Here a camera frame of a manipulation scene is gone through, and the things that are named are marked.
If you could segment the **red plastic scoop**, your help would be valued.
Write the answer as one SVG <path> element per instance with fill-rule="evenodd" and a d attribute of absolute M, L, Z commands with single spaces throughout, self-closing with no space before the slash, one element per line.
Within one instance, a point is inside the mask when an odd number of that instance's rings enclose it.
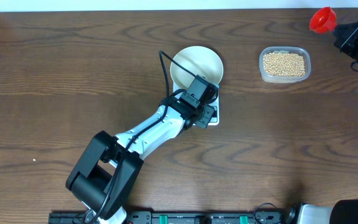
<path fill-rule="evenodd" d="M 309 28 L 317 34 L 333 32 L 337 26 L 336 13 L 330 7 L 319 9 L 310 20 Z"/>

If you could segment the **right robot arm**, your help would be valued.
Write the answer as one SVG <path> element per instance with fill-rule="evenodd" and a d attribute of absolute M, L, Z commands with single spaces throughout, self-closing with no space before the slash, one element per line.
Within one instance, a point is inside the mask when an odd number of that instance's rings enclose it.
<path fill-rule="evenodd" d="M 338 24 L 336 13 L 330 7 L 318 10 L 310 20 L 310 30 L 323 34 L 332 32 L 336 38 L 334 46 L 350 56 L 353 71 L 358 72 L 358 21 Z M 340 200 L 328 216 L 329 223 L 358 223 L 358 199 Z"/>

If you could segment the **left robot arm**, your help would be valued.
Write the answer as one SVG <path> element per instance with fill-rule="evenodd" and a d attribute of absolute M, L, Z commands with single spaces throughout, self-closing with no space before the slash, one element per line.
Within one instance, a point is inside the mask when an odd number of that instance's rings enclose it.
<path fill-rule="evenodd" d="M 196 125 L 206 128 L 215 98 L 182 93 L 162 100 L 157 111 L 136 127 L 109 135 L 96 134 L 66 180 L 66 188 L 92 213 L 83 223 L 122 223 L 123 206 L 144 160 L 164 142 Z"/>

